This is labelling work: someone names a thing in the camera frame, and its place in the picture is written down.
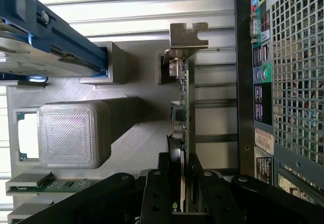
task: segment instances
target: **barcode sticker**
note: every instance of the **barcode sticker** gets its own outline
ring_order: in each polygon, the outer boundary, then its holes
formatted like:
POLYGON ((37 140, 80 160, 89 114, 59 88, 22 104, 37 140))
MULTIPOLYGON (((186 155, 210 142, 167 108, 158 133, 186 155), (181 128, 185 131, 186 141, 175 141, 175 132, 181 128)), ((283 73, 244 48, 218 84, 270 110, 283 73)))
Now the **barcode sticker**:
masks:
POLYGON ((261 129, 255 129, 255 145, 273 155, 274 148, 273 135, 261 129))

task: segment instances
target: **ventilation grille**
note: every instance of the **ventilation grille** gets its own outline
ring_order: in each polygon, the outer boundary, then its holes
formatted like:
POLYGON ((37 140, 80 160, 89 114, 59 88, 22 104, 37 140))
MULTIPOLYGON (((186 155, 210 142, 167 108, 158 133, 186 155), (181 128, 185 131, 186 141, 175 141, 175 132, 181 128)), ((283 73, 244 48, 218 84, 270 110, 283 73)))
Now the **ventilation grille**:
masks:
POLYGON ((276 143, 323 165, 323 0, 271 8, 276 143))

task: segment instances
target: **blue drive bracket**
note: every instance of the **blue drive bracket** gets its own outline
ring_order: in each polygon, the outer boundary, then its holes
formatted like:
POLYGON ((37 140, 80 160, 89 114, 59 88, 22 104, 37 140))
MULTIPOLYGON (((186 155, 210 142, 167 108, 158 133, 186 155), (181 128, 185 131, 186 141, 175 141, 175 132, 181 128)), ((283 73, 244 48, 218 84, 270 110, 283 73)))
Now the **blue drive bracket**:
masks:
POLYGON ((63 53, 70 64, 75 58, 79 65, 94 68, 92 75, 106 74, 106 53, 38 0, 0 0, 0 18, 26 32, 24 39, 21 34, 15 36, 33 48, 63 53))

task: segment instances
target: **green circuit board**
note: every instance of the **green circuit board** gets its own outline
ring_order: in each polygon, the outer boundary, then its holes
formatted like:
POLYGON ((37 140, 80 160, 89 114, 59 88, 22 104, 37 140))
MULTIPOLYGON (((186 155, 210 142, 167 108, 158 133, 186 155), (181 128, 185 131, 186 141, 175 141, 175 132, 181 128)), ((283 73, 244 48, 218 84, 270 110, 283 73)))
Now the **green circuit board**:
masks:
POLYGON ((10 193, 77 193, 90 187, 97 179, 49 179, 37 187, 11 187, 10 193))

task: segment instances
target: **screw hole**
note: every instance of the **screw hole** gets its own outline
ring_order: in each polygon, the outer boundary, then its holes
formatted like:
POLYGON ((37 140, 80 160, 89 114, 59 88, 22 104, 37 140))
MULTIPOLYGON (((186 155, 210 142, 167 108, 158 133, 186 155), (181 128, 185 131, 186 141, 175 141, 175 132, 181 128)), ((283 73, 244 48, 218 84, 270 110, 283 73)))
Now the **screw hole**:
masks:
POLYGON ((154 211, 159 211, 160 210, 160 207, 158 205, 153 205, 153 210, 154 211))

